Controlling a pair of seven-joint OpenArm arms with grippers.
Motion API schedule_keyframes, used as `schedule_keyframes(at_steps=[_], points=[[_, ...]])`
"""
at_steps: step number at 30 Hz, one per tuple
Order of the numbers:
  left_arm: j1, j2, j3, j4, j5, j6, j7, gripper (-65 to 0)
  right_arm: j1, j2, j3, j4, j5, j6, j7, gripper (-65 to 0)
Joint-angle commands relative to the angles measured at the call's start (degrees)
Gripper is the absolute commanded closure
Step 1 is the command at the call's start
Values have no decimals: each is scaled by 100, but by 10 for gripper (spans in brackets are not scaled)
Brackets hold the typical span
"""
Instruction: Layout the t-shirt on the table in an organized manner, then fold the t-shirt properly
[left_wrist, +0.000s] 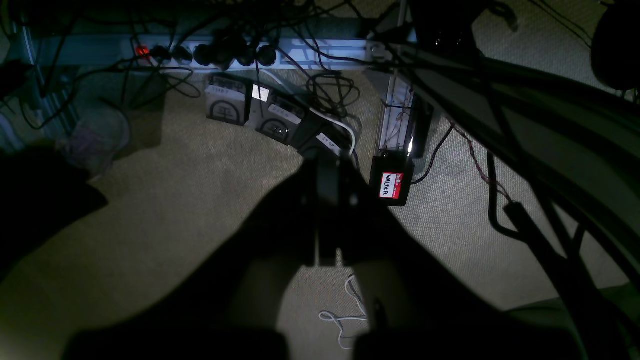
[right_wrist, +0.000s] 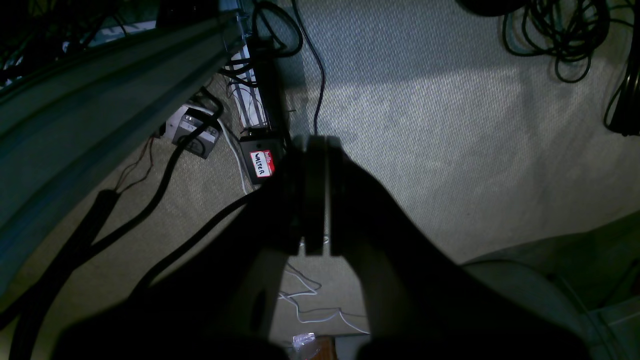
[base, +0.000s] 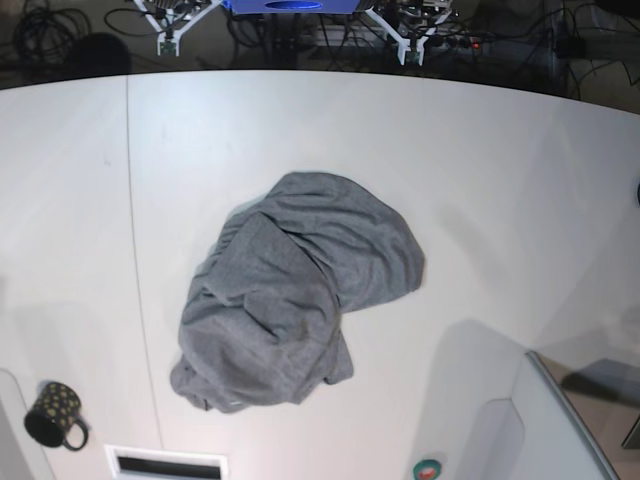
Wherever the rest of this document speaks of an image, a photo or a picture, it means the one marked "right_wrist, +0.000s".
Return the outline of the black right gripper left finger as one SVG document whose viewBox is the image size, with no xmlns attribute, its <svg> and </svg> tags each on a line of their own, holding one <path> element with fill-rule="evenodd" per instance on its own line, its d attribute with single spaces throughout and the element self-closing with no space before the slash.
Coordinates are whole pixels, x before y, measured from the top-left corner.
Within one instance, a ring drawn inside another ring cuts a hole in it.
<svg viewBox="0 0 640 360">
<path fill-rule="evenodd" d="M 284 157 L 215 239 L 127 300 L 73 324 L 55 360 L 286 360 L 268 337 L 288 257 L 300 242 L 294 191 L 303 153 Z"/>
</svg>

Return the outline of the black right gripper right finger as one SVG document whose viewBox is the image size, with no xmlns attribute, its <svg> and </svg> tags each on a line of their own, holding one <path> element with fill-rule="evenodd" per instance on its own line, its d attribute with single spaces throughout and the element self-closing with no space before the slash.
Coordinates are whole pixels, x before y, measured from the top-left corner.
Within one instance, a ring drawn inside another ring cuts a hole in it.
<svg viewBox="0 0 640 360">
<path fill-rule="evenodd" d="M 362 360 L 589 360 L 544 319 L 455 264 L 336 137 L 326 139 L 331 251 L 359 279 L 372 337 Z"/>
</svg>

